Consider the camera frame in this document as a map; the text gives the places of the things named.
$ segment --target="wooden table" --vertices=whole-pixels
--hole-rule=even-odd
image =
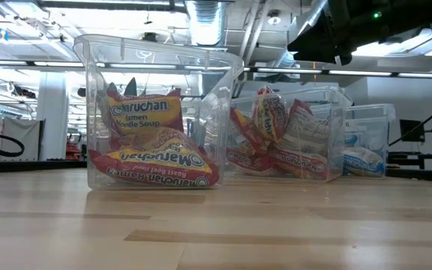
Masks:
[[[84,169],[0,173],[0,269],[432,270],[432,182],[94,192]]]

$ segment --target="black cable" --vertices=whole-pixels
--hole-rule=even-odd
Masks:
[[[19,140],[11,138],[11,137],[8,137],[8,136],[5,136],[5,135],[0,135],[0,138],[5,139],[5,140],[10,140],[11,142],[16,143],[21,148],[21,151],[14,152],[14,153],[7,152],[7,151],[2,151],[0,149],[0,155],[1,156],[3,156],[3,157],[9,157],[9,158],[15,158],[15,157],[19,157],[20,155],[23,154],[23,152],[24,152],[24,145]]]
[[[401,136],[399,139],[396,139],[394,142],[391,142],[389,144],[389,146],[393,146],[394,144],[398,143],[399,141],[401,141],[402,139],[404,139],[404,137],[410,135],[413,131],[417,130],[419,127],[421,127],[422,125],[428,123],[430,120],[432,119],[432,116],[430,116],[428,119],[424,120],[421,124],[418,124],[416,127],[414,127],[411,131],[407,132],[406,134],[404,134],[403,136]]]

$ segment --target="ramen noodle package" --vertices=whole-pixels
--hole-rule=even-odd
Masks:
[[[238,149],[228,148],[226,157],[228,162],[240,173],[252,176],[276,176],[279,174],[269,156],[252,158]]]
[[[183,131],[181,89],[168,95],[121,96],[116,87],[107,89],[112,130],[119,136],[157,127]]]
[[[253,123],[263,138],[279,142],[288,121],[284,100],[270,88],[261,88],[253,104]]]
[[[289,111],[289,121],[279,149],[326,155],[329,123],[311,112],[309,104],[295,99]]]
[[[344,174],[353,176],[382,177],[385,173],[383,159],[376,153],[363,147],[343,150]]]
[[[102,173],[117,181],[141,185],[207,188],[219,180],[218,167],[184,133],[153,127],[120,138],[117,151],[89,158]]]
[[[264,155],[266,144],[253,122],[235,108],[231,108],[229,117],[229,146],[236,147],[248,155]]]
[[[298,179],[325,180],[328,178],[328,161],[320,154],[305,154],[299,151],[273,148],[271,159]]]

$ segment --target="clear plastic bin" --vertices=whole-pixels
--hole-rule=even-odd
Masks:
[[[90,188],[221,185],[242,59],[97,34],[76,38],[73,50],[86,70]]]
[[[346,110],[344,175],[382,178],[386,174],[391,104],[352,106]]]
[[[232,100],[226,175],[305,182],[341,176],[344,117],[352,103],[344,92],[318,87],[257,95],[257,90],[254,97]],[[266,114],[271,111],[275,121]]]

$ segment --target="computer monitor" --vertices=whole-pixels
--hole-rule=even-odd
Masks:
[[[401,129],[401,136],[404,136],[404,134],[407,134],[408,132],[412,131],[414,128],[416,128],[420,124],[421,124],[421,121],[401,119],[399,121],[399,126]],[[412,133],[407,134],[405,137],[403,137],[402,141],[403,142],[424,142],[425,141],[425,126],[422,124],[420,127],[418,127],[416,130],[414,130]]]

